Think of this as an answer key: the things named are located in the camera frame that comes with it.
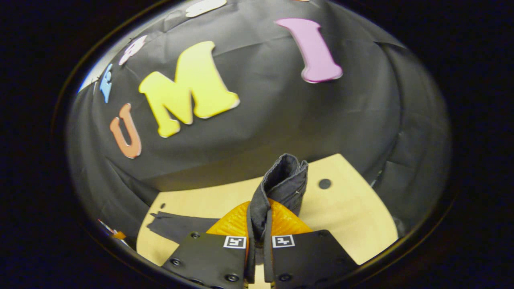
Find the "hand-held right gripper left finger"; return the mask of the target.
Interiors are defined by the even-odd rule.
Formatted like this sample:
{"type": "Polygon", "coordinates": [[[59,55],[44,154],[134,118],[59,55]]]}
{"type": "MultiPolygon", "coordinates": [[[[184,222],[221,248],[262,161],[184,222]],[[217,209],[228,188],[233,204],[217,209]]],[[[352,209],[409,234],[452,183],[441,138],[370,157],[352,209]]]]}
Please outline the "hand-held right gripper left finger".
{"type": "Polygon", "coordinates": [[[187,234],[161,267],[204,287],[246,289],[249,204],[231,209],[205,232],[187,234]]]}

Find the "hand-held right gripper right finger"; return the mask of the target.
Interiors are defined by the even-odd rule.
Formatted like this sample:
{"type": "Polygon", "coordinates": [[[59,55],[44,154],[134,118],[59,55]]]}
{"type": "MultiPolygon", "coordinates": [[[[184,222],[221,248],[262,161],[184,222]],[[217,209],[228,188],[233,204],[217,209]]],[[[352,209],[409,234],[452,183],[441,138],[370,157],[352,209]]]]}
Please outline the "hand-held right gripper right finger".
{"type": "Polygon", "coordinates": [[[357,269],[326,229],[314,231],[281,203],[268,212],[268,282],[273,289],[321,289],[357,269]]]}

